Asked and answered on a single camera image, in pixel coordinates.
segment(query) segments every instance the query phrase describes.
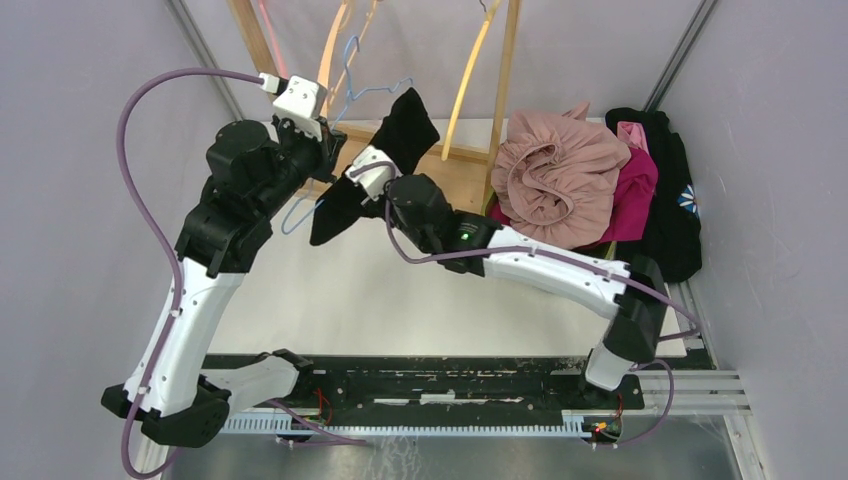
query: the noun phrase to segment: wooden frame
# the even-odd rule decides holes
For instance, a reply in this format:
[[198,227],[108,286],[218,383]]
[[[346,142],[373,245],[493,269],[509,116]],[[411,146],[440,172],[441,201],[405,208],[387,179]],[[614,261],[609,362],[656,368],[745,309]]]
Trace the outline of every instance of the wooden frame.
[[[425,158],[422,159],[420,164],[422,171],[432,174],[431,176],[442,187],[448,200],[456,208],[465,210],[481,211],[486,209],[487,200],[491,195],[491,170],[497,157],[498,146],[500,145],[503,118],[506,113],[506,101],[509,97],[512,55],[515,48],[515,34],[518,28],[518,16],[521,10],[522,0],[503,1],[508,2],[509,7],[507,9],[506,30],[501,50],[498,89],[495,96],[495,112],[492,122],[492,133],[489,139],[489,148],[484,150],[469,146],[451,145],[448,159],[455,160],[455,162],[445,162],[445,165],[438,167],[433,164],[432,159],[438,159],[441,162],[440,156],[443,151],[443,145],[439,144],[425,155]],[[242,40],[250,53],[250,58],[253,60],[256,70],[276,74],[277,70],[274,67],[274,61],[271,57],[271,49],[268,47],[262,27],[259,25],[259,20],[251,5],[251,0],[227,0],[227,3],[239,27]],[[347,1],[344,1],[336,16],[337,21],[333,23],[333,28],[328,35],[320,68],[323,76],[329,76],[329,62],[332,57],[332,48],[336,43],[336,37],[339,33],[338,20],[344,15],[346,8],[349,8],[349,6],[347,5]],[[345,124],[339,125],[339,129],[346,132],[349,136],[348,144],[345,145],[342,155],[339,158],[337,170],[340,172],[367,145],[368,140],[374,132]]]
[[448,130],[445,132],[445,147],[442,151],[442,160],[447,160],[450,157],[450,148],[453,144],[453,135],[456,133],[456,122],[459,121],[459,113],[462,110],[462,103],[465,101],[465,92],[468,90],[468,84],[471,82],[471,75],[474,72],[474,67],[477,65],[477,58],[480,56],[480,49],[483,48],[483,42],[486,40],[486,34],[489,32],[489,27],[498,13],[498,8],[501,5],[501,0],[494,0],[489,5],[488,10],[485,6],[485,19],[480,31],[477,33],[477,39],[474,40],[474,46],[471,47],[471,53],[468,56],[468,61],[465,64],[465,71],[462,73],[462,79],[459,81],[459,91],[453,103],[450,120],[448,122]]

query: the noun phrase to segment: white wall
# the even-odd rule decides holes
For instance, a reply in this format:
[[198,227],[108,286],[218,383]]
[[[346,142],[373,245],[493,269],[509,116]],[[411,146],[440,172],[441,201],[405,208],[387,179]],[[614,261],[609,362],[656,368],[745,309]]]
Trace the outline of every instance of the white wall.
[[846,20],[842,0],[720,2],[661,107],[702,209],[693,283],[776,479],[845,475]]
[[[3,478],[119,478],[100,407],[140,358],[170,279],[126,194],[115,123],[161,72],[197,66],[161,1],[0,2]],[[142,101],[131,168],[175,238],[229,120],[208,81]]]
[[[186,0],[219,65],[252,71],[253,64],[226,2]],[[268,0],[268,11],[290,73],[318,73],[340,0]],[[358,34],[370,0],[356,4],[335,46],[331,84],[342,71],[348,39]],[[523,2],[513,57],[508,111],[566,111],[582,100],[591,113],[641,107],[683,34],[698,0],[528,0]],[[507,2],[492,23],[474,69],[462,118],[494,112]],[[353,63],[354,89],[392,85],[412,76],[433,118],[448,118],[471,47],[483,23],[477,0],[383,0]],[[270,116],[267,96],[235,86],[245,114]],[[330,118],[341,110],[340,99]],[[388,95],[365,95],[347,119],[382,118]]]

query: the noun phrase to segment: black cloth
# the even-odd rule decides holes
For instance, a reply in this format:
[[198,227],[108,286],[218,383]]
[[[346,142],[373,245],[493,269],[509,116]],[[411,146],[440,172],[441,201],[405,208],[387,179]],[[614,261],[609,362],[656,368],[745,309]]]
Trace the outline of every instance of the black cloth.
[[[385,152],[401,173],[409,175],[438,141],[439,132],[430,121],[421,97],[410,88],[392,104],[389,116],[383,118],[383,124],[369,144]],[[361,217],[381,217],[385,205],[370,200],[365,202],[366,198],[362,188],[342,175],[318,198],[323,202],[315,209],[310,245],[329,242]]]
[[636,254],[651,257],[666,282],[682,282],[701,269],[701,220],[697,213],[680,204],[681,195],[692,184],[683,141],[680,135],[671,133],[668,116],[663,112],[640,112],[632,108],[607,112],[606,124],[613,132],[622,121],[638,122],[645,128],[659,180],[642,240],[618,242],[616,258],[630,261]]

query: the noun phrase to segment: wooden stand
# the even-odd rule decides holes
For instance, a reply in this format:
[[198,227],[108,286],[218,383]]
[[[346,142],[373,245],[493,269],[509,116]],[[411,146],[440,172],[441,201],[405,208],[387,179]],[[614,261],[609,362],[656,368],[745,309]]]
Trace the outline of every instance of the wooden stand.
[[[498,76],[498,90],[495,97],[495,112],[492,123],[492,134],[488,150],[474,147],[452,145],[448,159],[442,162],[440,155],[442,145],[436,145],[421,159],[417,172],[426,173],[442,188],[448,201],[454,208],[467,211],[484,211],[491,193],[491,170],[500,145],[501,127],[506,113],[506,101],[509,96],[509,80],[512,70],[512,54],[515,47],[515,33],[518,27],[518,15],[522,0],[504,0],[509,2],[506,18],[506,30],[501,51],[501,65]],[[250,52],[250,58],[256,70],[276,74],[276,68],[271,57],[271,50],[250,0],[227,0],[230,11],[239,26],[242,40]],[[338,36],[338,23],[334,22],[328,35],[325,55],[321,61],[320,71],[329,75],[329,62],[332,48]],[[339,155],[336,174],[340,174],[353,158],[368,145],[374,134],[373,131],[351,125],[340,124],[338,128],[348,134],[348,142]],[[315,185],[315,192],[326,190],[326,185]]]

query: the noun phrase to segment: red wire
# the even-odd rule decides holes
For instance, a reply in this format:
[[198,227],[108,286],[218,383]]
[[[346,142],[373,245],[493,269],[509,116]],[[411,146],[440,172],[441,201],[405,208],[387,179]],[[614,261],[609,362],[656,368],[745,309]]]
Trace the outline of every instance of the red wire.
[[327,420],[324,422],[324,425],[329,425],[330,421],[333,419],[333,406],[330,404],[330,400],[324,396],[323,392],[321,392],[320,388],[315,389],[315,394],[318,395],[318,416],[321,416],[324,413],[324,403],[327,404],[327,408],[330,409],[330,413],[327,415]]
[[624,413],[624,397],[621,394],[618,394],[618,410],[615,412],[615,417],[613,417],[613,421],[621,418],[621,414]]

